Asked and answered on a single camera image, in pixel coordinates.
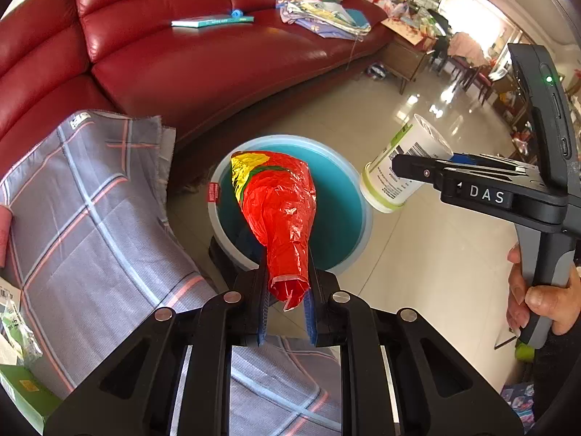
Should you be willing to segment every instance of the red label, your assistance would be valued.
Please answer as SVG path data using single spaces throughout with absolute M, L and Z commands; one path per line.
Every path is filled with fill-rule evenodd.
M 218 203 L 220 198 L 220 186 L 216 182 L 210 182 L 208 185 L 208 203 Z

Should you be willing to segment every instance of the human hand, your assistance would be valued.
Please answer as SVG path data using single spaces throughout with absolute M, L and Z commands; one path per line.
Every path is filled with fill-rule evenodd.
M 507 322 L 518 335 L 519 327 L 524 328 L 531 316 L 531 311 L 539 316 L 553 320 L 553 333 L 556 335 L 568 332 L 579 317 L 581 311 L 581 279 L 574 264 L 569 271 L 569 282 L 566 288 L 538 285 L 527 287 L 521 271 L 521 248 L 517 243 L 509 252 L 507 259 L 513 263 L 508 276 L 510 293 L 508 294 Z

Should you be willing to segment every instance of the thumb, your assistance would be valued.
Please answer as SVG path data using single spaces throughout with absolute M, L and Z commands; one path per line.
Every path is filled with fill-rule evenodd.
M 553 320 L 553 333 L 557 335 L 569 331 L 579 317 L 579 305 L 570 288 L 549 285 L 531 287 L 525 296 L 525 303 L 533 313 Z

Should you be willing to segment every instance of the green box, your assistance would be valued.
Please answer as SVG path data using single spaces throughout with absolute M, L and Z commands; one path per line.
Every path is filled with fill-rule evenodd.
M 0 383 L 22 415 L 40 434 L 62 402 L 25 367 L 0 365 Z

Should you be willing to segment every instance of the trash bin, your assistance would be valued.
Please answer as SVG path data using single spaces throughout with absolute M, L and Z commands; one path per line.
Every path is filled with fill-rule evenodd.
M 269 150 L 300 158 L 309 164 L 317 189 L 317 213 L 310 247 L 315 267 L 334 274 L 345 271 L 361 254 L 371 234 L 372 211 L 359 191 L 359 173 L 340 154 L 300 136 L 273 135 L 253 139 L 234 151 Z M 228 154 L 216 168 L 208 196 L 208 213 L 220 248 L 241 270 L 258 268 L 262 246 L 252 234 L 232 187 Z

